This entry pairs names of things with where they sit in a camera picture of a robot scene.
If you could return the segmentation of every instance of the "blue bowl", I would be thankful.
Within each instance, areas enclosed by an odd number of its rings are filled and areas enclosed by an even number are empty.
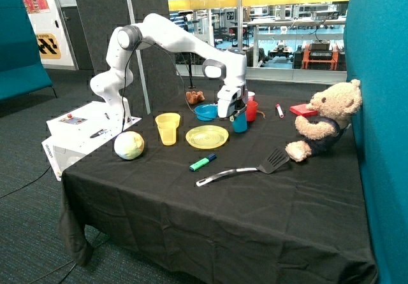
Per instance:
[[[218,107],[214,104],[202,104],[201,106],[195,107],[194,111],[197,114],[199,120],[208,122],[217,117]]]

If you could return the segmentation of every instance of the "teal chair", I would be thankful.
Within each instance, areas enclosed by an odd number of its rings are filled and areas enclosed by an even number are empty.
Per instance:
[[[52,87],[23,1],[0,0],[0,20],[0,101]]]
[[[350,0],[348,80],[361,80],[354,117],[378,284],[408,283],[408,10],[406,0]]]

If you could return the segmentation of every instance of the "red book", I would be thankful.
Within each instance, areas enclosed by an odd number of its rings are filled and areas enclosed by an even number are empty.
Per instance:
[[[319,112],[316,110],[306,109],[306,104],[298,104],[296,106],[290,107],[290,110],[297,115],[302,115],[304,117],[311,117],[312,115],[318,115]]]

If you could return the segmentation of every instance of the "red marker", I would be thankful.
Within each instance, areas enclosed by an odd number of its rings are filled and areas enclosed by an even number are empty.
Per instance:
[[[281,106],[279,105],[279,104],[276,104],[276,108],[278,109],[278,112],[279,112],[279,116],[280,116],[280,118],[283,118],[283,112],[282,112],[282,109],[281,109]]]

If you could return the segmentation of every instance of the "yellow cup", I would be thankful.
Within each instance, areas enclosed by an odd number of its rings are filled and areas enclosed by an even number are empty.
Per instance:
[[[180,125],[178,113],[163,113],[155,118],[157,129],[163,145],[170,146],[176,143],[177,127]]]

